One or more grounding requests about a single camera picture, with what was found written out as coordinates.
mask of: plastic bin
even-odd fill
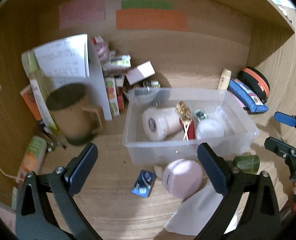
[[[183,141],[183,135],[168,136],[165,141],[150,141],[144,132],[142,115],[150,106],[175,107],[182,100],[191,111],[200,109],[225,129],[221,138],[206,142],[218,156],[240,155],[247,151],[259,130],[235,98],[227,91],[187,88],[156,90],[134,89],[123,133],[123,145],[128,148],[133,164],[169,163],[179,158],[196,159],[196,150],[204,141]]]

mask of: purple logo on lid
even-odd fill
[[[157,131],[157,125],[155,124],[155,120],[153,118],[149,118],[149,128],[152,132]]]

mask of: mug handle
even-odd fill
[[[92,131],[92,133],[97,133],[105,128],[106,120],[104,117],[104,111],[101,106],[84,106],[84,107],[82,107],[82,110],[85,112],[97,114],[97,116],[98,116],[100,127],[98,127],[97,129],[94,129]]]

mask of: gold foil object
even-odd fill
[[[180,101],[176,107],[176,113],[179,115],[180,120],[182,122],[183,128],[185,130],[185,135],[183,137],[183,141],[188,140],[188,128],[192,122],[192,115],[189,107],[183,101]]]

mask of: green jar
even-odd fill
[[[256,174],[260,166],[258,155],[236,156],[233,161],[227,162],[230,167],[238,167],[245,173]]]

